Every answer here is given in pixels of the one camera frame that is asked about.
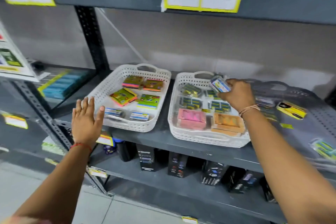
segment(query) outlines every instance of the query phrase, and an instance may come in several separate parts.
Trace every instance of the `pink box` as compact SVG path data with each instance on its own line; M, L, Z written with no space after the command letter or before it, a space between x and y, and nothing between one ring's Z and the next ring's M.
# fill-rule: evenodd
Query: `pink box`
M202 111L180 108L178 110L177 125L181 128L203 130L207 125L206 115Z

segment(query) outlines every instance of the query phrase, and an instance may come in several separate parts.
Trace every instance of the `bracelet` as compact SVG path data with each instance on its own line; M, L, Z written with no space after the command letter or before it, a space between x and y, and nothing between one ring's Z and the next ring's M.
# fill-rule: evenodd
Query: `bracelet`
M92 152L92 148L89 145L85 144L85 143L75 143L73 146L70 147L70 149L72 147L75 147L75 146L78 146L78 145L82 145L82 146L88 148L90 150L90 152Z
M243 117L243 114L246 113L248 110L251 110L251 109L256 109L256 110L260 111L260 108L257 105L251 105L251 106L245 107L243 110L241 110L240 113L239 113L239 116Z

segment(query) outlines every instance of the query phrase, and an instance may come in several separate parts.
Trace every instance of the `person's left hand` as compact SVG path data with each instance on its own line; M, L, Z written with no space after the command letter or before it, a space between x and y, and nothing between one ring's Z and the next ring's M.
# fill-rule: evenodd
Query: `person's left hand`
M97 112L96 120L93 117L95 111L95 99L92 97L90 102L84 98L83 108L81 100L76 102L76 108L72 110L72 135L75 143L84 143L91 148L95 146L98 137L101 134L105 107L101 106Z

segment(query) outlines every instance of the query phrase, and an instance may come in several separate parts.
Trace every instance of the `white plastic basket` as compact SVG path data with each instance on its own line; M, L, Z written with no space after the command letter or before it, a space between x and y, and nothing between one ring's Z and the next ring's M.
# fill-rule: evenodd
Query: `white plastic basket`
M177 110L179 107L179 93L180 86L186 83L190 83L197 87L200 87L204 90L210 90L209 79L198 79L195 78L197 74L209 74L214 76L211 72L200 71L195 73L179 73L176 76L172 97L170 99L169 113L168 113L168 122L170 127L170 132L174 137L181 140L205 143L219 146L227 146L233 148L240 148L246 145L250 141L250 135L248 131L242 134L240 137L230 137L222 133L212 132L210 129L203 131L195 131L187 128L177 127L177 117L174 115L174 110ZM201 97L203 102L208 101L208 98L205 96ZM232 108L231 115L238 115L238 112Z
M153 70L155 70L155 72L139 70L138 68L141 66L150 67ZM138 75L144 77L145 79L156 79L156 80L162 80L164 82L161 92L131 89L138 96L140 96L141 94L160 96L159 105L156 110L137 107L136 101L133 101L132 103L129 103L124 107L119 107L115 102L112 101L109 95L120 90L122 88L123 81L129 75ZM94 111L95 114L98 111L99 107L102 105L109 108L121 109L125 112L124 118L121 117L114 117L113 119L104 118L103 123L104 125L138 132L149 132L154 128L156 121L158 120L163 102L166 97L167 89L170 83L170 78L171 78L170 71L159 69L150 64L121 65L118 68L116 68L111 74L109 74L93 91L91 91L88 97L89 98L94 97L95 99L95 111ZM133 111L149 113L150 120L148 121L129 120L130 114Z

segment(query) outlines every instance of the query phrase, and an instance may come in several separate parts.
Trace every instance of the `blue lid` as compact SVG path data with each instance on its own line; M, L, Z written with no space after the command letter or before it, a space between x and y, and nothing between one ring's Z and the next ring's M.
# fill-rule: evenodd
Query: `blue lid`
M124 140L112 138L115 143L122 143Z

